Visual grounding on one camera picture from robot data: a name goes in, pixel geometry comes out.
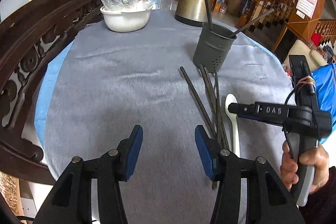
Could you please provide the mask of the person's right hand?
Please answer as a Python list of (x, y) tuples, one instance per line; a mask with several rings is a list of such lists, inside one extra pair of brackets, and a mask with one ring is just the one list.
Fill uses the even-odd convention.
[[(281, 180), (288, 190), (298, 183), (298, 164), (291, 158), (288, 143), (282, 145), (282, 162), (280, 166)], [(310, 194), (323, 188), (329, 180), (329, 154), (320, 145), (303, 153), (299, 162), (303, 165), (314, 166), (315, 175), (310, 188)]]

